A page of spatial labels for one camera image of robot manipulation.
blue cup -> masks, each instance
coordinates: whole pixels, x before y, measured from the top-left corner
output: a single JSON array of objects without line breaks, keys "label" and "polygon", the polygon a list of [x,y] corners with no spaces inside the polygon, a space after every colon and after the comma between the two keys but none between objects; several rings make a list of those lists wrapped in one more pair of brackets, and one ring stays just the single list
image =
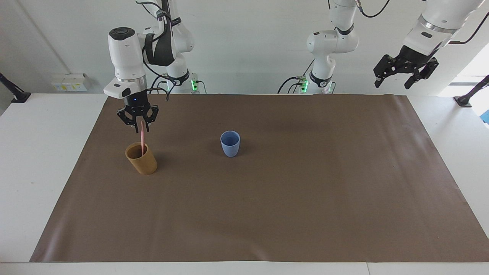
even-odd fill
[{"label": "blue cup", "polygon": [[234,131],[226,131],[221,135],[221,146],[226,156],[232,158],[240,149],[240,135]]}]

cup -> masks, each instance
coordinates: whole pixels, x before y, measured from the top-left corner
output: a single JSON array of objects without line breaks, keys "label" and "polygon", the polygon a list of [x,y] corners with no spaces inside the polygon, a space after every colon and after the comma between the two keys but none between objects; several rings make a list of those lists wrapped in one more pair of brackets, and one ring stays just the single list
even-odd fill
[{"label": "cup", "polygon": [[221,135],[221,146],[226,156],[232,158],[240,149],[240,135],[234,131],[226,131]]},{"label": "cup", "polygon": [[144,144],[144,154],[141,155],[141,142],[136,142],[126,148],[126,157],[141,175],[150,175],[156,171],[158,164],[147,144]]}]

brown cup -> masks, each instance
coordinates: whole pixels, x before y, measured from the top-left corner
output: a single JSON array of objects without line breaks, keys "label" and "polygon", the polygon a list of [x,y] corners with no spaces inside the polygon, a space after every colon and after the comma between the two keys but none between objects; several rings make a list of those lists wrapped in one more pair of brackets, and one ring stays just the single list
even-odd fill
[{"label": "brown cup", "polygon": [[129,145],[126,157],[141,175],[150,175],[156,171],[158,164],[147,144],[144,144],[144,155],[141,156],[141,142]]}]

blue object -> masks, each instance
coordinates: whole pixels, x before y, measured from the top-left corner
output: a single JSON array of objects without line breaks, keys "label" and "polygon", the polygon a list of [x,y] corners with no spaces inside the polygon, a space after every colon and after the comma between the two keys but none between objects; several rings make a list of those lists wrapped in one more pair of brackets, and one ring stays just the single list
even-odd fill
[{"label": "blue object", "polygon": [[221,135],[221,146],[226,156],[232,158],[240,149],[240,135],[234,131],[226,131]]},{"label": "blue object", "polygon": [[483,122],[489,124],[489,110],[481,115],[481,119]]}]

tabletop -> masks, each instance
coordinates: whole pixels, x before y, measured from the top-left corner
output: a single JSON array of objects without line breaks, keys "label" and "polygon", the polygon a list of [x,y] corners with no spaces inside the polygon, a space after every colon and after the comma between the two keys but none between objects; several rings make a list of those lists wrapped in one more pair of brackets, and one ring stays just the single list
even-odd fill
[{"label": "tabletop", "polygon": [[[470,108],[458,107],[451,98],[408,98],[489,235],[489,129]],[[105,99],[104,94],[33,94],[26,103],[12,104],[0,116],[0,274],[489,272],[489,263],[27,263]]]}]

